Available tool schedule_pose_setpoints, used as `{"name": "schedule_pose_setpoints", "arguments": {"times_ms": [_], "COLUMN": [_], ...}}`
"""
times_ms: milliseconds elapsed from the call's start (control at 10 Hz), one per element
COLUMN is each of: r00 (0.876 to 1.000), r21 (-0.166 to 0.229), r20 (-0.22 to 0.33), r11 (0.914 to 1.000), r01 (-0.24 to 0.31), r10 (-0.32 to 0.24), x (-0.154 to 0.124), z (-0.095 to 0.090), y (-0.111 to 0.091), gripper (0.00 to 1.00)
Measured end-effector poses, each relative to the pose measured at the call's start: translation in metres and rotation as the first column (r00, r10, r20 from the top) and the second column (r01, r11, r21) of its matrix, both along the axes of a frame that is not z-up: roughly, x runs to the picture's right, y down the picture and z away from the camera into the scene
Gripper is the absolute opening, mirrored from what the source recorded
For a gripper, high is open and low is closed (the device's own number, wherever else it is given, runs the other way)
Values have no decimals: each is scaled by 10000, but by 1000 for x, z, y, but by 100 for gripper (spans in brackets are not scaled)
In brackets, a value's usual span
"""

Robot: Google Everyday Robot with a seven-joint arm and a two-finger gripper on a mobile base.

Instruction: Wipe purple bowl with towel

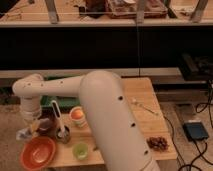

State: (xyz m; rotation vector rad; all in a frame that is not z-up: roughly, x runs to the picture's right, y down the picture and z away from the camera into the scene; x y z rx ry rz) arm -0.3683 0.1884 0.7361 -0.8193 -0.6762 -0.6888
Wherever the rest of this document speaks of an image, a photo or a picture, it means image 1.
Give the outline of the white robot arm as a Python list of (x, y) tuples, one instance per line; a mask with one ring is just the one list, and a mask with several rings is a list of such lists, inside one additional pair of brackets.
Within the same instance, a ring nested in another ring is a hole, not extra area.
[(16, 81), (12, 89), (29, 121), (38, 117), (43, 95), (78, 98), (108, 171), (160, 171), (117, 74), (98, 70), (50, 81), (32, 74)]

